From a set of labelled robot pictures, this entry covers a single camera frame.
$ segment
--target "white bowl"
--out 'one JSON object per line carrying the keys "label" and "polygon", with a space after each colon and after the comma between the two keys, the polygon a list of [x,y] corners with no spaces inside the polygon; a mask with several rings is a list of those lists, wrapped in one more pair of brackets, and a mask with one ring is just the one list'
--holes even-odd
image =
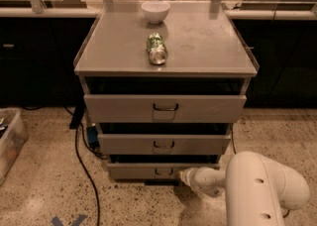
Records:
{"label": "white bowl", "polygon": [[142,4],[142,10],[145,17],[152,24],[160,24],[168,14],[170,5],[168,2],[153,0]]}

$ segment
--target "plastic container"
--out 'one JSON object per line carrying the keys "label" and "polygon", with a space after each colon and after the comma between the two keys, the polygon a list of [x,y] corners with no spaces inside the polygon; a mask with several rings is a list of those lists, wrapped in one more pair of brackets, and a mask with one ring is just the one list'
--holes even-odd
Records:
{"label": "plastic container", "polygon": [[28,132],[22,122],[20,109],[0,109],[1,118],[4,118],[3,124],[9,127],[0,139],[0,185],[28,139]]}

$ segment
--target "green can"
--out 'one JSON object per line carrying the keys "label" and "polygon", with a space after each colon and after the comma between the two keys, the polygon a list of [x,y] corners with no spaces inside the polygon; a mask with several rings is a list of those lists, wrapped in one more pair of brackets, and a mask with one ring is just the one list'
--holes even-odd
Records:
{"label": "green can", "polygon": [[147,39],[147,51],[151,64],[164,64],[168,58],[168,52],[164,40],[159,33],[151,33]]}

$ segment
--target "drawer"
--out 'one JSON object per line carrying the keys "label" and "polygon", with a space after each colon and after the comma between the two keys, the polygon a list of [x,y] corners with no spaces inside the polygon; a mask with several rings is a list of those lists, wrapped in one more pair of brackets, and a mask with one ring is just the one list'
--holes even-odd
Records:
{"label": "drawer", "polygon": [[113,179],[167,179],[179,180],[179,171],[188,168],[209,167],[217,164],[108,164],[109,176]]}
{"label": "drawer", "polygon": [[223,155],[231,136],[99,135],[105,155]]}
{"label": "drawer", "polygon": [[85,95],[92,122],[234,123],[245,95]]}

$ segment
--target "black cabinet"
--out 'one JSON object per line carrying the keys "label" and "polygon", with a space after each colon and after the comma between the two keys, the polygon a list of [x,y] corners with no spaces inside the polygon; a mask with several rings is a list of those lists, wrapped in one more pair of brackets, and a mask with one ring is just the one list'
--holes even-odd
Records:
{"label": "black cabinet", "polygon": [[75,105],[72,62],[93,18],[1,18],[1,106]]}
{"label": "black cabinet", "polygon": [[249,107],[317,107],[317,21],[234,20],[260,69]]}

